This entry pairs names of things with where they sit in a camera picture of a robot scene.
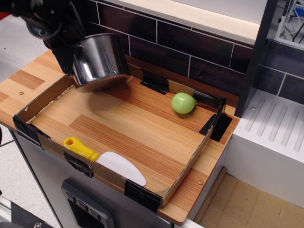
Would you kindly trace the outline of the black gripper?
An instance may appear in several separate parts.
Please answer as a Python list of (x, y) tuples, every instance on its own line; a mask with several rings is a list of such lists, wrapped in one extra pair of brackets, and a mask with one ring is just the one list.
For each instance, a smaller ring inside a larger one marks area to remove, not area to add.
[[(1, 12), (8, 12), (0, 2)], [(30, 33), (44, 40), (65, 74), (73, 72), (77, 44), (85, 37), (84, 27), (71, 0), (22, 0), (21, 17)]]

